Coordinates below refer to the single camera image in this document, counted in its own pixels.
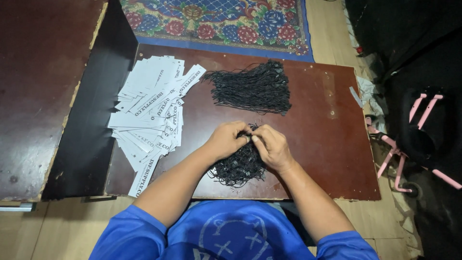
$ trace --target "forearm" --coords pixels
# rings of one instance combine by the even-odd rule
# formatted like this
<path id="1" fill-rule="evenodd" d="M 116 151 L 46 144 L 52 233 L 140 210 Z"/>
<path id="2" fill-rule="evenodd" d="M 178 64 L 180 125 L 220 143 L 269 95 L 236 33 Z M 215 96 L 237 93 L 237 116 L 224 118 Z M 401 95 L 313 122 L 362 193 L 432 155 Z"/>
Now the forearm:
<path id="1" fill-rule="evenodd" d="M 315 242 L 330 234 L 354 230 L 342 209 L 298 163 L 280 175 L 292 194 L 305 229 Z"/>
<path id="2" fill-rule="evenodd" d="M 184 212 L 204 172 L 215 163 L 205 146 L 164 172 L 134 201 L 167 228 Z"/>

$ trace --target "stack of hang tags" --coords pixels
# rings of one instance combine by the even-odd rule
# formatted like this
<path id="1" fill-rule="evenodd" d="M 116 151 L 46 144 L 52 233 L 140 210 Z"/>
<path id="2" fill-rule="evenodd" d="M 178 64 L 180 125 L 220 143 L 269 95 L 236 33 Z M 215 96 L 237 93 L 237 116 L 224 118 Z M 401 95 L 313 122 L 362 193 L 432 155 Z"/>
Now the stack of hang tags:
<path id="1" fill-rule="evenodd" d="M 183 100 L 205 73 L 194 65 L 185 75 L 184 61 L 172 56 L 138 61 L 120 90 L 108 128 L 137 172 L 129 196 L 148 185 L 161 156 L 181 146 Z"/>

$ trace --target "right hand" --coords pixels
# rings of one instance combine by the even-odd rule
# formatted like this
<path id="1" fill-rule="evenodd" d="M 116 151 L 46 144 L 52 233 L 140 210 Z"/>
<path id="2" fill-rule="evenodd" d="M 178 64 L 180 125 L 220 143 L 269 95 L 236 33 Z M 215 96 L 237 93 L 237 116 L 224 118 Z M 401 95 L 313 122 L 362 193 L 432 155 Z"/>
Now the right hand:
<path id="1" fill-rule="evenodd" d="M 278 173 L 291 169 L 297 163 L 290 153 L 286 136 L 267 124 L 252 132 L 252 141 L 261 159 Z"/>

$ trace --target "hand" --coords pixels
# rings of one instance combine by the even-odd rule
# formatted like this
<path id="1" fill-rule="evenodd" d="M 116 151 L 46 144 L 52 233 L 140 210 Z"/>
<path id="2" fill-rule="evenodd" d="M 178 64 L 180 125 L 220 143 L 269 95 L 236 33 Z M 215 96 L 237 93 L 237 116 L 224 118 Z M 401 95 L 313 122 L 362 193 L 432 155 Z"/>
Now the hand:
<path id="1" fill-rule="evenodd" d="M 286 136 L 267 124 L 252 132 L 252 141 L 261 159 L 278 173 L 289 170 L 297 163 L 290 153 Z"/>
<path id="2" fill-rule="evenodd" d="M 227 158 L 250 141 L 247 136 L 237 138 L 239 132 L 251 133 L 252 129 L 242 121 L 222 123 L 213 131 L 204 147 L 216 161 Z"/>

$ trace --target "pile of black strings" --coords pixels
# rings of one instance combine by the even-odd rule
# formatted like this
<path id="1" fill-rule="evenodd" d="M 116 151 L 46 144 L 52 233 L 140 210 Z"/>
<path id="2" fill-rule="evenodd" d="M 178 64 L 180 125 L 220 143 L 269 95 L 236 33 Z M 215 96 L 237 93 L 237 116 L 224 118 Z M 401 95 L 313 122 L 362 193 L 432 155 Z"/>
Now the pile of black strings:
<path id="1" fill-rule="evenodd" d="M 258 128 L 255 124 L 249 124 L 252 130 Z M 249 134 L 240 133 L 241 136 L 250 136 Z M 210 178 L 216 178 L 223 185 L 240 188 L 250 179 L 263 180 L 265 172 L 265 163 L 261 160 L 257 147 L 250 140 L 242 146 L 237 152 L 230 157 L 219 160 L 207 172 Z"/>
<path id="2" fill-rule="evenodd" d="M 216 105 L 283 116 L 291 108 L 289 82 L 282 64 L 273 60 L 247 70 L 210 71 L 203 80 L 211 80 Z"/>

